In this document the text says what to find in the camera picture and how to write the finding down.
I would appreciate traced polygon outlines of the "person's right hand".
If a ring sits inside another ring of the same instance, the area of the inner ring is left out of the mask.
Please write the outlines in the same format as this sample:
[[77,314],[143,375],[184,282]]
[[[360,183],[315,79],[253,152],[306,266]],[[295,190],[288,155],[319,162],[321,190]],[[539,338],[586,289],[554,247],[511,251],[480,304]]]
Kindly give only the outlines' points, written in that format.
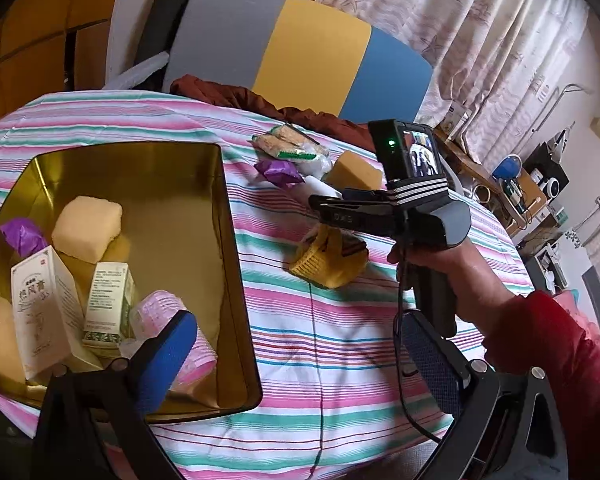
[[456,313],[488,336],[504,310],[517,300],[492,271],[469,238],[443,252],[405,249],[394,244],[387,260],[401,271],[405,263],[438,271],[446,276],[456,295]]

